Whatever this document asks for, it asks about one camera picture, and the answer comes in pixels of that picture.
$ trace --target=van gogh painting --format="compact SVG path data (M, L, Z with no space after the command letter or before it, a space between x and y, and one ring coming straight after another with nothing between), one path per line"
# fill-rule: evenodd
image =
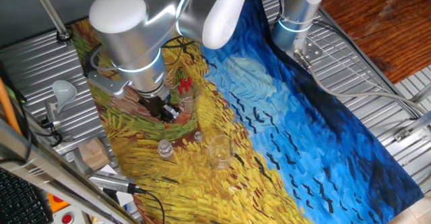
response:
M88 20L72 29L85 66L99 41ZM423 197L376 137L273 45L261 0L246 0L223 48L177 36L162 51L166 85L192 77L202 90L197 111L166 133L172 159L159 156L164 125L133 90L118 100L90 89L122 173L162 201L167 223L388 223ZM202 143L191 138L197 129ZM212 169L206 154L219 133L238 146L227 170ZM145 195L135 203L146 223L161 223L158 203Z

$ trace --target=clear plastic cup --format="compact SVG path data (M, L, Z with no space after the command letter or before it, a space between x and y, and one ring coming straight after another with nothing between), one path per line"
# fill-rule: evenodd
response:
M208 145L209 162L215 169L226 169L236 154L236 143L226 135L214 137Z
M178 98L178 107L187 114L193 114L197 111L196 101L201 95L201 88L196 83L192 83L192 88L188 92L183 89L183 95L180 94L178 88L175 89L176 97Z

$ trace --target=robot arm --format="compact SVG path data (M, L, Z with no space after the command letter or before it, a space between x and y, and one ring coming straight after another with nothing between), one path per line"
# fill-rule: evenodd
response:
M308 29L322 0L284 0L284 11L272 31L275 44L290 57L296 49L302 50Z
M172 122L180 111L170 103L170 92L163 84L166 68L160 47L172 37L167 32L174 24L179 34L209 48L220 48L233 34L244 3L191 0L180 13L185 1L95 0L89 13L90 23L121 77L138 93L150 114L163 122Z

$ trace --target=red button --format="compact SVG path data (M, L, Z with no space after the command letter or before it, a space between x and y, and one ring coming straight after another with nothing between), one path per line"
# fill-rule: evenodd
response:
M73 219L73 217L72 217L71 215L66 214L66 215L63 217L62 222L63 222L64 224L70 224L70 223L72 223L72 219Z
M57 202L57 203L62 203L63 202L63 200L62 199L60 199L59 197L57 197L57 196L54 196L54 201L55 202Z

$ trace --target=wooden floor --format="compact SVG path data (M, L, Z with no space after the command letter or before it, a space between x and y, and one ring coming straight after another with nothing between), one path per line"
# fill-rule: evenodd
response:
M431 65L431 0L323 0L322 5L392 83Z

